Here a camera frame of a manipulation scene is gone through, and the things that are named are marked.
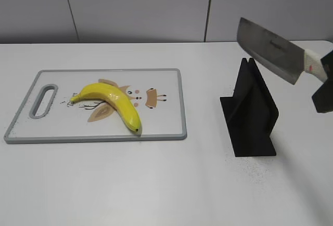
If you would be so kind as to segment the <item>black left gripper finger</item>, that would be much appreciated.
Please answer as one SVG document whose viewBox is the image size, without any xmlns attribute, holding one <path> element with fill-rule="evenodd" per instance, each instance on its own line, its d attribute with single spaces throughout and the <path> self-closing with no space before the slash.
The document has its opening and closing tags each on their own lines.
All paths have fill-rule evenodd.
<svg viewBox="0 0 333 226">
<path fill-rule="evenodd" d="M 333 110 L 332 80 L 326 80 L 322 86 L 312 95 L 312 101 L 317 113 L 328 113 Z"/>
</svg>

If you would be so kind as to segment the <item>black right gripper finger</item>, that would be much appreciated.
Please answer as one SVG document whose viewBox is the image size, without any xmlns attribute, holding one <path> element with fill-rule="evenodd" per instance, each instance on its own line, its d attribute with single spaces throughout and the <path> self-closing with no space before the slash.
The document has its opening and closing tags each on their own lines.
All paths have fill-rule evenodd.
<svg viewBox="0 0 333 226">
<path fill-rule="evenodd" d="M 333 79 L 333 50 L 321 58 L 321 64 L 329 80 Z"/>
</svg>

